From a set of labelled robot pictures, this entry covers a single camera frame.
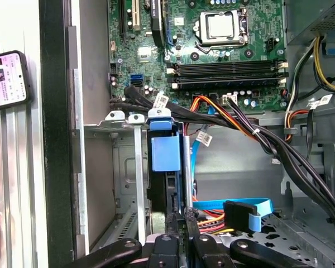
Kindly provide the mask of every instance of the metal side panel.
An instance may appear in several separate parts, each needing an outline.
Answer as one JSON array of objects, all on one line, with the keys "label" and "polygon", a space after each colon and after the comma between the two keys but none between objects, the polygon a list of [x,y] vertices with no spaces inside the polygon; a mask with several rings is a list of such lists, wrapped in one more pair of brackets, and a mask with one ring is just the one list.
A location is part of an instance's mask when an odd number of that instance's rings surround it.
[{"label": "metal side panel", "polygon": [[26,54],[34,100],[0,112],[0,267],[48,267],[39,40],[38,1],[2,1],[0,53]]}]

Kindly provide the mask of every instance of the white label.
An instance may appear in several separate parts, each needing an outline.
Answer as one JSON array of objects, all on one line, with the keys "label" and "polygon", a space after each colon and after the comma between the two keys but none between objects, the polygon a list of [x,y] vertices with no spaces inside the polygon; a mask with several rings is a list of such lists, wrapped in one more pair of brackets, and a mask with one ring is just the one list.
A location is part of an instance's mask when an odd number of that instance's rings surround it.
[{"label": "white label", "polygon": [[326,104],[328,104],[328,103],[330,102],[330,100],[331,100],[332,97],[333,97],[333,94],[324,96],[324,97],[320,100],[318,106],[322,106],[322,105],[326,105]]},{"label": "white label", "polygon": [[277,158],[273,158],[272,159],[272,164],[274,164],[274,165],[280,165],[281,162]]},{"label": "white label", "polygon": [[201,142],[206,147],[208,147],[210,146],[212,136],[207,134],[206,132],[199,131],[199,133],[197,134],[196,140]]},{"label": "white label", "polygon": [[169,97],[164,96],[163,94],[158,94],[156,96],[154,105],[152,106],[153,108],[158,108],[158,109],[163,109],[166,107],[167,103],[169,101]]},{"label": "white label", "polygon": [[181,18],[181,17],[174,18],[174,25],[184,26],[184,18]]},{"label": "white label", "polygon": [[317,106],[319,105],[320,101],[316,101],[310,104],[310,110],[315,110],[317,108]]}]

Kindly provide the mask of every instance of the expansion slot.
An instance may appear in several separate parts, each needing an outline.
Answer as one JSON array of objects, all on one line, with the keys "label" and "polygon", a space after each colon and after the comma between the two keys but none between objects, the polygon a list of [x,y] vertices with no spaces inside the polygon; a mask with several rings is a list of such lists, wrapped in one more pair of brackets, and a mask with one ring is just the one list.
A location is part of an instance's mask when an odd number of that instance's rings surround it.
[{"label": "expansion slot", "polygon": [[140,31],[139,0],[132,0],[132,9],[133,9],[133,29],[136,31]]},{"label": "expansion slot", "polygon": [[123,41],[126,41],[126,5],[125,5],[126,0],[118,0],[119,4],[119,32],[121,35],[121,38],[123,38]]}]

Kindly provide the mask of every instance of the metal bracket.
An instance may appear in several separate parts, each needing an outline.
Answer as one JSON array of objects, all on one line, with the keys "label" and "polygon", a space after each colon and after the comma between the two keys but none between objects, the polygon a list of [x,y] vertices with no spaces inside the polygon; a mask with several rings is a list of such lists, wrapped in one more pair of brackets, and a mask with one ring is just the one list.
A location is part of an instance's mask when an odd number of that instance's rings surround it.
[{"label": "metal bracket", "polygon": [[153,108],[148,111],[149,119],[171,117],[171,111],[167,108]]},{"label": "metal bracket", "polygon": [[132,125],[143,125],[145,124],[145,116],[142,114],[132,114],[128,117],[128,123]]},{"label": "metal bracket", "polygon": [[108,122],[125,121],[125,114],[123,111],[111,111],[104,120]]}]

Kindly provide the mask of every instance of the red wire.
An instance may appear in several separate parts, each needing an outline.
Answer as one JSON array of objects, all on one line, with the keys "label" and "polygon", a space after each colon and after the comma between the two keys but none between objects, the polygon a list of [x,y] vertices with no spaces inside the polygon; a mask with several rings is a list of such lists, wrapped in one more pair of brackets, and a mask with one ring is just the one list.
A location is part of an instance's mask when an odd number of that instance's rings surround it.
[{"label": "red wire", "polygon": [[215,227],[212,227],[212,228],[207,228],[207,229],[202,229],[201,230],[201,233],[209,233],[209,232],[213,232],[213,231],[216,231],[216,230],[219,230],[221,228],[224,227],[224,223],[219,225],[219,226],[215,226]]}]

